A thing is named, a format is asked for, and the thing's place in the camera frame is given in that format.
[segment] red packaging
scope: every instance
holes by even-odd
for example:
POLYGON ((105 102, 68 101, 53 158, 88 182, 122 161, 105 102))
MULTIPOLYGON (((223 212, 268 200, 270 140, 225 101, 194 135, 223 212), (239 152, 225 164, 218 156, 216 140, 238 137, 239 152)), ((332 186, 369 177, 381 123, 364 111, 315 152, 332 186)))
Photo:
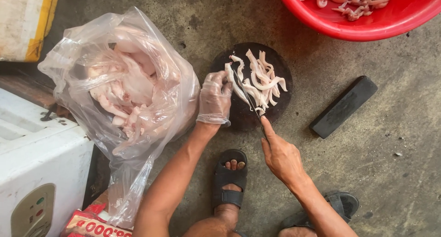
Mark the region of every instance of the red packaging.
POLYGON ((105 203, 91 205, 84 211, 75 210, 60 237, 131 237, 129 230, 108 225, 98 217, 104 207, 105 203))

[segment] green button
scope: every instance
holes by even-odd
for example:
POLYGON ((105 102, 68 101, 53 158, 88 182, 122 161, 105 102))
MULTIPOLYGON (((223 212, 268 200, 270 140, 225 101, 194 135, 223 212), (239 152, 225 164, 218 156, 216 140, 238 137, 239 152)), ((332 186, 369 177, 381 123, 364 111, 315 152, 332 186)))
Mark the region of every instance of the green button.
POLYGON ((37 201, 37 205, 41 204, 44 200, 45 200, 44 197, 40 198, 40 199, 37 201))

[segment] forearm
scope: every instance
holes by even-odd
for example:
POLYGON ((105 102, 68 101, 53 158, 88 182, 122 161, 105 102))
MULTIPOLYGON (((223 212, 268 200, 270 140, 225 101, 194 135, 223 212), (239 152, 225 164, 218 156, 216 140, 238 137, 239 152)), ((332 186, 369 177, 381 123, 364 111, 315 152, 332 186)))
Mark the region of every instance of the forearm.
POLYGON ((315 226, 319 237, 356 237, 357 234, 320 194, 311 178, 302 184, 287 183, 315 226))
POLYGON ((184 196, 196 164, 208 141, 217 130, 197 123, 187 142, 170 159, 158 174, 144 196, 137 221, 146 217, 164 217, 170 220, 184 196))

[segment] black sandal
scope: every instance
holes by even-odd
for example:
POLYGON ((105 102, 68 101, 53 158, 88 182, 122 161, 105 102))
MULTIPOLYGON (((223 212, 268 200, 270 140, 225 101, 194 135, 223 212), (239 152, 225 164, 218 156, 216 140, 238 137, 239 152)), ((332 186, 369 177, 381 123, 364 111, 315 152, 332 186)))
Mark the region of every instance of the black sandal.
MULTIPOLYGON (((345 220, 346 223, 351 221, 351 217, 356 213, 360 206, 358 199, 348 192, 332 192, 326 195, 325 199, 331 203, 332 208, 345 220)), ((309 227, 315 229, 306 212, 299 212, 285 218, 282 221, 281 227, 282 229, 291 227, 309 227)))
POLYGON ((246 187, 246 175, 248 173, 248 160, 245 153, 241 150, 230 149, 224 151, 219 158, 214 170, 213 188, 212 188, 212 200, 211 205, 215 207, 224 204, 232 203, 239 208, 242 207, 243 193, 246 187), (244 162, 245 167, 239 170, 229 170, 224 167, 225 163, 235 159, 237 163, 244 162), (242 191, 224 190, 222 187, 229 183, 233 183, 242 191))

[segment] clear plastic bag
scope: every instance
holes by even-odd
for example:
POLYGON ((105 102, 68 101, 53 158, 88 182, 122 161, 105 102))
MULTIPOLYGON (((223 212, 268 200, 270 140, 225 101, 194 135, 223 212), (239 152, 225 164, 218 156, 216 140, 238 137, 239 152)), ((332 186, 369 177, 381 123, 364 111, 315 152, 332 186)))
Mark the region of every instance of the clear plastic bag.
POLYGON ((193 67, 145 14, 132 7, 123 15, 104 14, 65 30, 63 39, 38 69, 55 82, 57 102, 71 111, 110 159, 108 224, 132 227, 153 161, 165 144, 195 122, 200 86, 193 67), (132 138, 112 125, 114 114, 104 110, 90 92, 127 75, 128 64, 116 55, 115 43, 124 47, 123 51, 142 50, 156 70, 152 104, 137 116, 132 138), (90 67, 105 72, 91 76, 90 67))

